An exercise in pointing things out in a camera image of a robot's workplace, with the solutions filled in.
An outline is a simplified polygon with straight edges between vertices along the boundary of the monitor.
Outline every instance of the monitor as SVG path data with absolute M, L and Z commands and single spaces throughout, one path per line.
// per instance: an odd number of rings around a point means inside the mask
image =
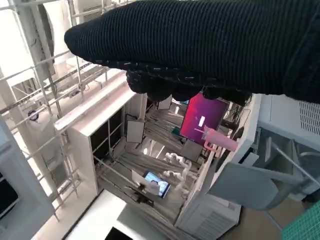
M 150 171 L 146 171 L 143 177 L 148 182 L 156 182 L 159 185 L 159 194 L 158 196 L 161 198 L 164 198 L 170 188 L 170 184 L 166 181 L 163 181 L 160 177 L 155 175 L 154 173 Z
M 205 126 L 217 130 L 228 110 L 229 103 L 220 99 L 206 99 L 201 92 L 190 99 L 180 129 L 180 135 L 204 145 Z
M 142 143 L 144 137 L 145 122 L 128 120 L 126 122 L 126 141 L 128 143 Z

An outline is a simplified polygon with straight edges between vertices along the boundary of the white wall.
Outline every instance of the white wall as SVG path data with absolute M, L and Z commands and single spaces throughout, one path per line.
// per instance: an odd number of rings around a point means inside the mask
M 126 203 L 104 190 L 81 218 L 67 240 L 104 240 Z
M 154 228 L 147 220 L 138 215 L 135 210 L 126 205 L 116 220 L 115 228 L 133 240 L 166 240 L 166 236 Z
M 67 240 L 104 240 L 112 227 L 133 240 L 166 240 L 161 232 L 123 200 L 106 190 L 81 218 Z

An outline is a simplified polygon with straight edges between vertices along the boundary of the gray chair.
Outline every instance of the gray chair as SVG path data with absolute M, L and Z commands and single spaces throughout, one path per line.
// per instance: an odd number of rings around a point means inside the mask
M 287 143 L 284 150 L 279 149 L 271 138 L 267 145 L 265 160 L 269 163 L 266 168 L 229 162 L 208 193 L 246 208 L 264 211 L 282 229 L 267 210 L 276 207 L 290 193 L 300 191 L 301 186 L 313 179 L 304 169 L 301 170 L 293 140 Z M 278 154 L 270 160 L 268 156 L 271 156 L 272 149 Z

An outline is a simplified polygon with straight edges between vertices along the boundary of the air vent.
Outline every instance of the air vent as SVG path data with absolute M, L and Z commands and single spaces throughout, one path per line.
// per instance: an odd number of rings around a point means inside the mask
M 228 218 L 212 212 L 205 221 L 194 231 L 193 235 L 203 240 L 212 240 L 221 236 L 233 222 Z
M 88 12 L 88 11 L 91 11 L 91 10 L 96 10 L 96 9 L 100 9 L 101 8 L 101 5 L 97 5 L 97 6 L 92 6 L 92 7 L 87 7 L 85 9 L 83 9 L 84 12 Z M 94 12 L 94 13 L 91 13 L 91 14 L 88 14 L 88 15 L 85 15 L 84 16 L 84 21 L 85 22 L 88 22 L 92 19 L 96 19 L 97 17 L 99 17 L 101 15 L 101 10 L 98 11 L 98 12 Z
M 299 102 L 301 128 L 320 136 L 320 104 Z

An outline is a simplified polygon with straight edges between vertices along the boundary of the white desk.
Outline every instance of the white desk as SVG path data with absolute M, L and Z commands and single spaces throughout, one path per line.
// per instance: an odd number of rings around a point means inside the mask
M 250 105 L 245 108 L 240 119 L 239 126 L 244 126 L 244 131 L 238 147 L 227 156 L 216 173 L 211 166 L 214 153 L 210 153 L 177 218 L 176 227 L 199 239 L 213 240 L 238 224 L 241 206 L 207 192 L 215 184 L 224 166 L 230 161 L 239 162 L 254 143 L 261 98 L 260 94 L 252 96 Z

